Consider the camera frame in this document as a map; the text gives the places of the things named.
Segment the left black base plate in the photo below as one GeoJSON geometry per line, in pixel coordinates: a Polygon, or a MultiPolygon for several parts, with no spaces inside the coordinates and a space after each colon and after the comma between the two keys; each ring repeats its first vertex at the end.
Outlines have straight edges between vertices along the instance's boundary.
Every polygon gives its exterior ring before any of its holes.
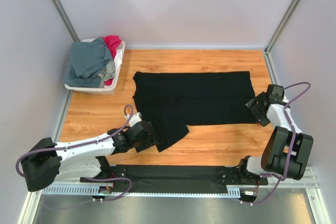
{"type": "Polygon", "coordinates": [[[106,166],[101,168],[101,172],[90,177],[80,177],[79,181],[82,183],[114,183],[121,181],[126,182],[127,169],[123,166],[106,166]]]}

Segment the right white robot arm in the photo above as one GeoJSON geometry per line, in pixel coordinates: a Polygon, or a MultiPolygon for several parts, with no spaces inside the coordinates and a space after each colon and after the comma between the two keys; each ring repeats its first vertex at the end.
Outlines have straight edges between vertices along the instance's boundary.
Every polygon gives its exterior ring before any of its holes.
{"type": "Polygon", "coordinates": [[[305,173],[313,146],[313,137],[305,134],[291,116],[290,104],[285,89],[270,84],[246,104],[261,126],[272,124],[274,130],[262,156],[246,156],[241,159],[236,171],[237,179],[248,184],[253,179],[274,176],[280,180],[300,180],[305,173]]]}

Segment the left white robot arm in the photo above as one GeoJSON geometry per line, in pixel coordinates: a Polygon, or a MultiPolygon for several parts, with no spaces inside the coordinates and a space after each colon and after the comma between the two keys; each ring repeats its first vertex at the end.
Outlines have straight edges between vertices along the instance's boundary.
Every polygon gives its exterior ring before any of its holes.
{"type": "Polygon", "coordinates": [[[150,122],[111,129],[99,136],[74,142],[55,143],[47,137],[18,158],[16,172],[23,177],[29,192],[47,188],[54,182],[79,179],[82,182],[104,183],[111,178],[107,156],[137,152],[160,141],[150,122]]]}

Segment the black t-shirt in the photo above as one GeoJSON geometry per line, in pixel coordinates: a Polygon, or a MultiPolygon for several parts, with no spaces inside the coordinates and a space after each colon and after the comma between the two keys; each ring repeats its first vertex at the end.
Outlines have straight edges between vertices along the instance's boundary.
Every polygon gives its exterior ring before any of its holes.
{"type": "Polygon", "coordinates": [[[136,72],[133,80],[136,109],[152,123],[159,152],[184,138],[189,126],[257,122],[245,106],[255,97],[248,71],[136,72]]]}

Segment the teal grey t-shirt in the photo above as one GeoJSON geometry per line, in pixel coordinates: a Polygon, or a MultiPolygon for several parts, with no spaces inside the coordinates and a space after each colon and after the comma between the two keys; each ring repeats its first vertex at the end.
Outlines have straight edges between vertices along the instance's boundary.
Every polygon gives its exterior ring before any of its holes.
{"type": "Polygon", "coordinates": [[[91,42],[73,42],[69,51],[64,83],[72,87],[98,88],[98,74],[113,60],[101,37],[91,42]]]}

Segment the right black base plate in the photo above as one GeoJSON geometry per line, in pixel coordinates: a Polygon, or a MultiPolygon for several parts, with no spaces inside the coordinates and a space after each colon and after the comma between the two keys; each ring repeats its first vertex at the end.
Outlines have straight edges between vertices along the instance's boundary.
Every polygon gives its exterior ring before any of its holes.
{"type": "Polygon", "coordinates": [[[266,178],[239,167],[219,167],[216,169],[216,174],[219,176],[219,182],[224,185],[268,185],[266,178]]]}

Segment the white t-shirt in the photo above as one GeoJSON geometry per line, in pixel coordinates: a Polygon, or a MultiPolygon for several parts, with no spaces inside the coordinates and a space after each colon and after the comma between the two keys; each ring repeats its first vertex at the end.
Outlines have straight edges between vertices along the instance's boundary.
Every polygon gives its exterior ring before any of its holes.
{"type": "Polygon", "coordinates": [[[118,82],[118,78],[119,78],[119,74],[120,74],[120,70],[121,70],[121,66],[122,66],[122,60],[123,60],[123,50],[118,49],[117,54],[114,58],[115,76],[114,76],[113,79],[109,79],[105,82],[105,85],[104,85],[105,88],[114,89],[116,87],[117,82],[118,82]]]}

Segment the light grey t-shirt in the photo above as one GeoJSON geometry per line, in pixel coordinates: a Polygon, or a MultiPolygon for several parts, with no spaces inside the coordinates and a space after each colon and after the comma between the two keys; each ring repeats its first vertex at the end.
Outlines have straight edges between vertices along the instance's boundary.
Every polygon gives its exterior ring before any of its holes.
{"type": "Polygon", "coordinates": [[[105,86],[110,86],[113,82],[115,74],[116,74],[116,65],[114,61],[111,60],[98,74],[98,77],[100,77],[101,79],[99,87],[103,88],[105,86]]]}

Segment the pink red t-shirt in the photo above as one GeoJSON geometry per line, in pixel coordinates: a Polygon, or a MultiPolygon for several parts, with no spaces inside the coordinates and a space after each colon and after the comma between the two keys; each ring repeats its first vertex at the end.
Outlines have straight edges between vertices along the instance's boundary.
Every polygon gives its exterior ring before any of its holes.
{"type": "Polygon", "coordinates": [[[109,49],[112,55],[112,59],[114,59],[117,54],[117,48],[121,44],[122,40],[119,38],[119,36],[116,35],[105,36],[102,37],[102,39],[109,49]]]}

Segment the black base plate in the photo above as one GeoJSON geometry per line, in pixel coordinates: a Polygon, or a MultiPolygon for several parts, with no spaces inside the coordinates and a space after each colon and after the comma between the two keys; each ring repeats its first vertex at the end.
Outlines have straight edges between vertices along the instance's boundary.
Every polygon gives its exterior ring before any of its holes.
{"type": "Polygon", "coordinates": [[[219,182],[224,185],[268,185],[266,178],[239,167],[219,167],[216,169],[216,174],[219,176],[219,182]]]}
{"type": "Polygon", "coordinates": [[[82,183],[114,183],[121,181],[126,182],[127,169],[123,166],[106,166],[101,168],[101,172],[90,177],[80,177],[79,181],[82,183]]]}

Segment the aluminium frame rail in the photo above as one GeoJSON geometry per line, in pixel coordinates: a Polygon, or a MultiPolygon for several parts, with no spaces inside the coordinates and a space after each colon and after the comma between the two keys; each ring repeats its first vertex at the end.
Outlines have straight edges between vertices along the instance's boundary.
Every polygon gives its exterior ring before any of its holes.
{"type": "Polygon", "coordinates": [[[312,167],[307,167],[303,177],[300,180],[287,178],[280,182],[279,188],[319,188],[319,184],[312,167]]]}

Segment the left corner aluminium post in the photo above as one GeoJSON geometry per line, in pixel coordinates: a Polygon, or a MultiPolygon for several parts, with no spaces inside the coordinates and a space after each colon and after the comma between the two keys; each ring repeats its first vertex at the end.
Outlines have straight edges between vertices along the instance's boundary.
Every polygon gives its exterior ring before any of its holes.
{"type": "Polygon", "coordinates": [[[72,41],[79,41],[79,37],[61,3],[60,0],[51,0],[52,4],[54,5],[61,21],[63,22],[70,38],[72,39],[72,41]]]}

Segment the right corner aluminium post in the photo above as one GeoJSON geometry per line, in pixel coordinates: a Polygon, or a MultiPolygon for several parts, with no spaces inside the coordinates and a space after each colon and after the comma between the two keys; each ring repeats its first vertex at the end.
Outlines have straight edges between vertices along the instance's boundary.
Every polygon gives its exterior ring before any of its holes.
{"type": "Polygon", "coordinates": [[[291,0],[288,8],[286,9],[282,19],[280,20],[275,32],[273,33],[269,43],[265,47],[265,54],[269,54],[273,49],[274,45],[276,44],[278,38],[280,37],[281,33],[283,32],[284,28],[290,21],[292,15],[294,14],[295,10],[299,6],[301,0],[291,0]]]}

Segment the white laundry basket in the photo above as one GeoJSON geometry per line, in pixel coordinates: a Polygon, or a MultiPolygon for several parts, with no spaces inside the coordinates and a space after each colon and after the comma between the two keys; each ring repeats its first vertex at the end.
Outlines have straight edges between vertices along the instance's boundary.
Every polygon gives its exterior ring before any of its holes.
{"type": "MultiPolygon", "coordinates": [[[[122,49],[123,50],[123,56],[124,56],[124,52],[125,52],[125,42],[122,40],[121,44],[118,46],[118,49],[122,49]]],[[[64,84],[65,88],[68,90],[72,90],[72,91],[76,91],[79,93],[84,93],[84,94],[105,94],[105,95],[113,95],[115,93],[116,87],[114,89],[110,89],[110,88],[85,88],[85,87],[72,87],[69,86],[67,84],[64,84]]]]}

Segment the corner aluminium post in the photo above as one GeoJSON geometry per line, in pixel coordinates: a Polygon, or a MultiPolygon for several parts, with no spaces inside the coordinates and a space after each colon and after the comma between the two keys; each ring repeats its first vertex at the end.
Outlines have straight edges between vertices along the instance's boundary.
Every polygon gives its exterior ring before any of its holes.
{"type": "Polygon", "coordinates": [[[70,38],[72,39],[72,41],[79,41],[79,37],[61,3],[60,0],[51,0],[52,4],[54,5],[61,21],[63,22],[70,38]]]}
{"type": "Polygon", "coordinates": [[[291,0],[288,8],[286,9],[282,19],[280,20],[275,32],[273,33],[269,43],[265,47],[265,54],[269,54],[273,49],[274,45],[276,44],[278,38],[280,37],[281,33],[283,32],[284,28],[290,21],[292,15],[294,14],[295,10],[299,6],[301,0],[291,0]]]}

